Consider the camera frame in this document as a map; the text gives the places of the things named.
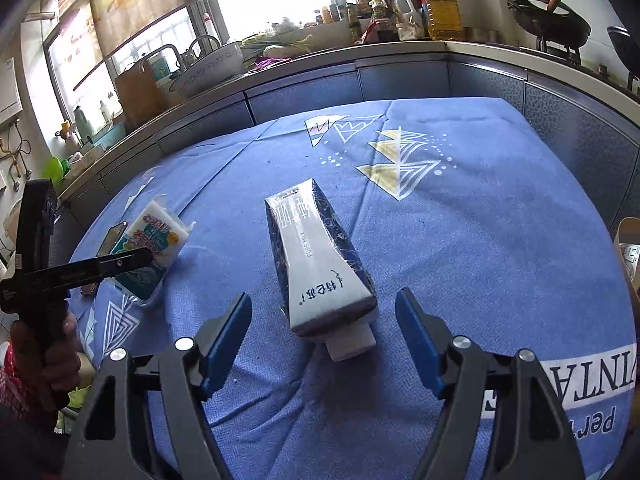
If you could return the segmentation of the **person's left hand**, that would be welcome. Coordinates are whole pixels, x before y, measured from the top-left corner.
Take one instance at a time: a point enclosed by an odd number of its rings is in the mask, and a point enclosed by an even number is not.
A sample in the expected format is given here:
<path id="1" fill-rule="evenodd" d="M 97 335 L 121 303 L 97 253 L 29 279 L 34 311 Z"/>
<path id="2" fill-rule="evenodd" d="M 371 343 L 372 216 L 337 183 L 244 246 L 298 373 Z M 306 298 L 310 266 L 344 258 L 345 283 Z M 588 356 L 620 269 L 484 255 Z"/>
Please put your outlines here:
<path id="1" fill-rule="evenodd" d="M 10 334 L 15 373 L 35 395 L 35 406 L 45 413 L 60 408 L 62 394 L 69 394 L 80 383 L 76 318 L 67 312 L 49 342 L 41 342 L 22 321 L 13 323 Z"/>

